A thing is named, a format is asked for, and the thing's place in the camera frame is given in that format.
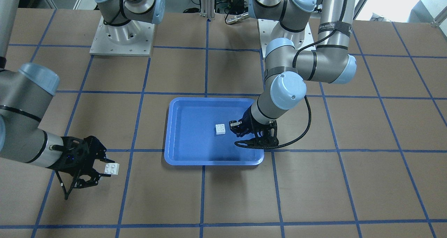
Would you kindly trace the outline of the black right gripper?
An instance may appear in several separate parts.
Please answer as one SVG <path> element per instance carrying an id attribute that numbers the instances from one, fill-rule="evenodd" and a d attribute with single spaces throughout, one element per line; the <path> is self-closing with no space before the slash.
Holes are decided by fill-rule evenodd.
<path id="1" fill-rule="evenodd" d="M 52 165 L 52 169 L 70 174 L 74 178 L 90 176 L 88 180 L 77 179 L 76 189 L 96 186 L 102 178 L 111 176 L 100 174 L 93 168 L 96 159 L 105 163 L 115 163 L 114 160 L 106 157 L 107 148 L 95 136 L 84 139 L 67 136 L 62 137 L 62 141 L 62 145 L 52 145 L 53 150 L 62 152 L 59 159 Z"/>

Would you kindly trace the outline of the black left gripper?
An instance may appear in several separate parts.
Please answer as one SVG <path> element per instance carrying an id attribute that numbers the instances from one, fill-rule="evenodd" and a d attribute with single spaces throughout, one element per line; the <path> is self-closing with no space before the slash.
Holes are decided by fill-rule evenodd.
<path id="1" fill-rule="evenodd" d="M 270 122 L 263 125 L 257 122 L 252 116 L 251 108 L 244 112 L 243 117 L 239 120 L 229 122 L 230 130 L 236 130 L 237 137 L 243 137 L 249 133 L 254 134 L 254 138 L 250 140 L 239 141 L 241 148 L 249 149 L 275 149 L 279 146 L 277 138 L 277 123 Z"/>

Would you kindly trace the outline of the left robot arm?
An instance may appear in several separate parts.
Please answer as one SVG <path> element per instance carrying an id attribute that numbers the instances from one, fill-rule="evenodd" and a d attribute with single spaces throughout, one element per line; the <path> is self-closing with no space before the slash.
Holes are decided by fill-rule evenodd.
<path id="1" fill-rule="evenodd" d="M 357 65 L 348 47 L 356 0 L 323 0 L 317 41 L 300 47 L 298 35 L 305 32 L 317 4 L 317 0 L 249 0 L 250 17 L 278 25 L 266 46 L 264 91 L 240 120 L 229 122 L 237 137 L 254 134 L 254 138 L 235 146 L 268 150 L 297 142 L 312 120 L 305 81 L 345 84 L 353 79 Z M 279 144 L 277 120 L 301 100 L 308 109 L 307 127 L 296 139 Z"/>

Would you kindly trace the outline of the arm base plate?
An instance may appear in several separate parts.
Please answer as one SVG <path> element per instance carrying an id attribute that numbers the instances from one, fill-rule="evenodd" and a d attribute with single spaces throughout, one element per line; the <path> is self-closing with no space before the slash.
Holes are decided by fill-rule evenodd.
<path id="1" fill-rule="evenodd" d="M 303 31 L 292 33 L 284 30 L 278 21 L 274 20 L 257 20 L 259 39 L 262 46 L 262 58 L 267 56 L 267 45 L 276 38 L 288 38 L 295 46 L 295 49 L 300 49 L 304 46 L 314 43 L 314 38 L 311 32 L 310 24 L 307 23 Z"/>
<path id="2" fill-rule="evenodd" d="M 89 53 L 102 56 L 149 57 L 156 25 L 131 20 L 114 27 L 105 25 L 101 18 Z"/>

